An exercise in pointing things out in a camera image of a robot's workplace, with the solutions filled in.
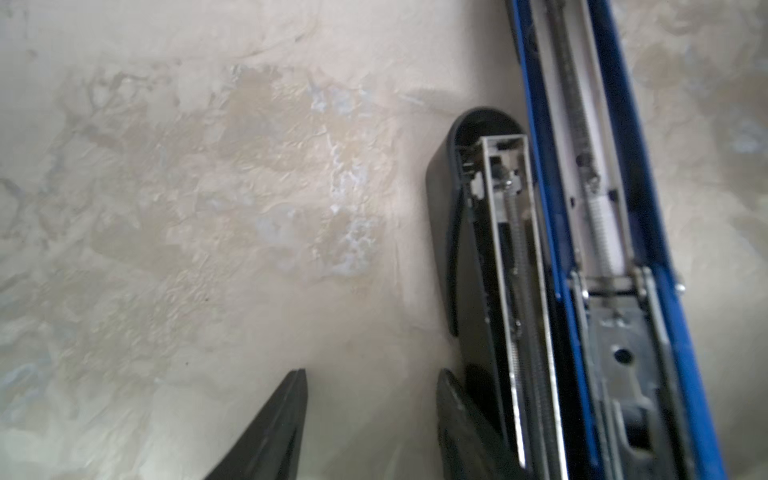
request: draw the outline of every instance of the black pointed object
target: black pointed object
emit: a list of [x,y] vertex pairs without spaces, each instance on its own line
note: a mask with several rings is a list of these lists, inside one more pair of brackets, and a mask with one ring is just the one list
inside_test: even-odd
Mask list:
[[445,480],[529,480],[450,370],[437,381],[438,441]]
[[306,401],[306,371],[291,370],[206,479],[294,480]]

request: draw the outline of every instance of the round hole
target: round hole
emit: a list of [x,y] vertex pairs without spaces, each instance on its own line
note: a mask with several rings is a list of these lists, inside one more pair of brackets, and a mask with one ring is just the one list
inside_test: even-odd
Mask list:
[[632,356],[632,352],[627,349],[616,349],[614,358],[622,365],[629,365],[632,363],[634,357]]

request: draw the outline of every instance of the marble surface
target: marble surface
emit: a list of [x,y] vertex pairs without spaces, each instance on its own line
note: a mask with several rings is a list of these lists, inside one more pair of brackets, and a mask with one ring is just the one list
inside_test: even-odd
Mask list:
[[[768,4],[614,10],[723,454],[761,478]],[[299,366],[300,478],[441,478],[423,176],[465,109],[525,118],[503,2],[3,0],[0,65],[4,478],[202,478]]]

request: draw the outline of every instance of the floor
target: floor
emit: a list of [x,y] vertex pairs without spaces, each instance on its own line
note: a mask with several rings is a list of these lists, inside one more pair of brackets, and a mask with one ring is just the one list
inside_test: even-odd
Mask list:
[[[734,478],[768,471],[767,0],[616,0]],[[440,478],[424,171],[525,119],[500,0],[2,0],[0,469],[203,476],[288,369],[300,478]]]

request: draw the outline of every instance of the beige surface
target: beige surface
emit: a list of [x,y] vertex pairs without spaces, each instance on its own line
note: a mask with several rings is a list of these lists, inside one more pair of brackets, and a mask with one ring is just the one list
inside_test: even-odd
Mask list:
[[[766,456],[766,8],[617,16],[733,473]],[[5,0],[0,471],[201,478],[305,366],[302,478],[439,478],[423,174],[523,118],[496,0]]]

